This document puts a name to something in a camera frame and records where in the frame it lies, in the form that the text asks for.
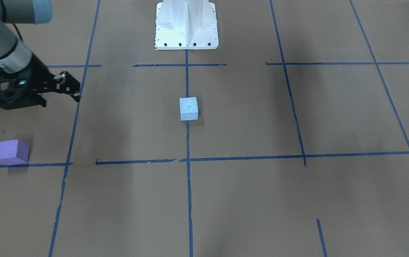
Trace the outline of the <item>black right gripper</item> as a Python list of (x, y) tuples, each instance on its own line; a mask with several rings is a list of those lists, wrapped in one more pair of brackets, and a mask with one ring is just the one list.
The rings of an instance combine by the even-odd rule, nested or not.
[(69, 95), (79, 103), (80, 87), (80, 82), (69, 72), (63, 71), (54, 76), (33, 54), (29, 64), (19, 72), (10, 74), (0, 67), (0, 108), (14, 110), (37, 105), (46, 107), (46, 99), (40, 94), (47, 92)]

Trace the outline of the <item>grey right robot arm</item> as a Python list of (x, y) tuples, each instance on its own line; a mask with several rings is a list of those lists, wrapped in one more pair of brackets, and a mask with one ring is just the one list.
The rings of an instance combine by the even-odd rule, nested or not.
[(53, 16), (49, 0), (0, 0), (0, 108), (46, 107), (43, 93), (71, 96), (79, 102), (81, 84), (69, 72), (54, 75), (25, 45), (17, 24), (46, 24)]

